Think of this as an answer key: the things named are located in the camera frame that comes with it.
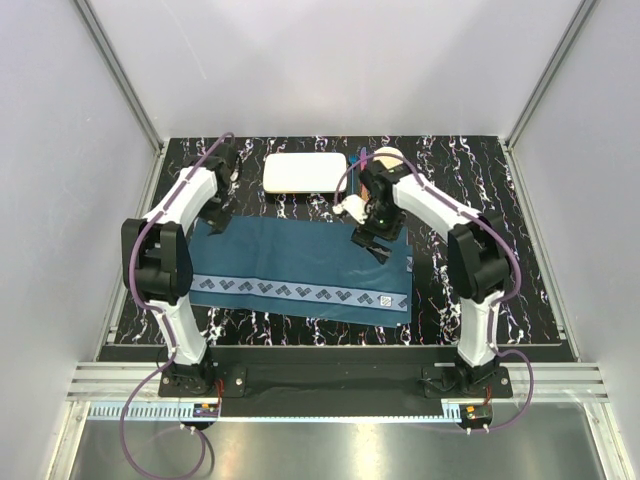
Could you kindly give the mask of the blue patterned cloth placemat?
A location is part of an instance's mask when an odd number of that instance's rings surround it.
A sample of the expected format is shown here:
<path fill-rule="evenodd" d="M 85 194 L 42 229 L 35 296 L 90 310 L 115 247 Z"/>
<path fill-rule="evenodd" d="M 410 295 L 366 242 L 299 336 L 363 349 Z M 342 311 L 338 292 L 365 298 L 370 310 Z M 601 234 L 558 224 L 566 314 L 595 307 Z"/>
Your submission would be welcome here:
<path fill-rule="evenodd" d="M 189 244 L 192 304 L 396 327 L 412 318 L 407 232 L 380 263 L 340 222 L 235 216 L 221 234 L 198 224 Z"/>

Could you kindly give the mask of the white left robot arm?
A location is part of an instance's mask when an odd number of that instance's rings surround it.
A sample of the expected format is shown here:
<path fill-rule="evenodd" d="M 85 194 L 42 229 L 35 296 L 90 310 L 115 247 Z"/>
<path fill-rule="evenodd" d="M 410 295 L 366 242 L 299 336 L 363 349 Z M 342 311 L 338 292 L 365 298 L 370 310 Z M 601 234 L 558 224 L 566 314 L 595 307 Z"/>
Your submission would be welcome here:
<path fill-rule="evenodd" d="M 194 270 L 187 234 L 198 219 L 215 233 L 224 231 L 238 162 L 234 143 L 217 140 L 186 161 L 155 207 L 121 227 L 123 283 L 136 305 L 153 315 L 166 343 L 162 379 L 196 396 L 214 388 L 216 372 L 189 301 Z"/>

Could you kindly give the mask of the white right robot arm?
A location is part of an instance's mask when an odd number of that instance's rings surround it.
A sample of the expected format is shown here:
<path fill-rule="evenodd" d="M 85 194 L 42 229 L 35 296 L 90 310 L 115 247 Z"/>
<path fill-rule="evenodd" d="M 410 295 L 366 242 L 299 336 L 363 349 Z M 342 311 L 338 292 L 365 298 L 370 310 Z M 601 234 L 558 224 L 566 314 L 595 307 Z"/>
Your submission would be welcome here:
<path fill-rule="evenodd" d="M 386 262 L 391 254 L 386 245 L 398 237 L 408 214 L 446 242 L 447 275 L 460 299 L 461 332 L 453 366 L 440 379 L 424 380 L 424 386 L 438 394 L 484 395 L 500 366 L 497 317 L 512 296 L 506 286 L 509 281 L 521 284 L 515 255 L 499 231 L 500 214 L 455 200 L 395 149 L 366 155 L 354 166 L 369 198 L 350 195 L 334 206 L 357 222 L 354 243 Z"/>

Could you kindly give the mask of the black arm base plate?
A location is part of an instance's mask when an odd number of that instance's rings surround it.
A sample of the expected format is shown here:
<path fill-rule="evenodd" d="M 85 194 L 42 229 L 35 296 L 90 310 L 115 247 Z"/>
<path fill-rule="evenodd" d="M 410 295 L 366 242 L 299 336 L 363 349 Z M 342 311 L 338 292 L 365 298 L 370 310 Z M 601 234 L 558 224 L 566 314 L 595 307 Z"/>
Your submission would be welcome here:
<path fill-rule="evenodd" d="M 453 347 L 207 347 L 200 362 L 177 364 L 161 388 L 206 395 L 213 381 L 230 397 L 251 392 L 401 389 L 429 398 L 510 398 L 509 373 L 497 358 L 470 367 Z"/>

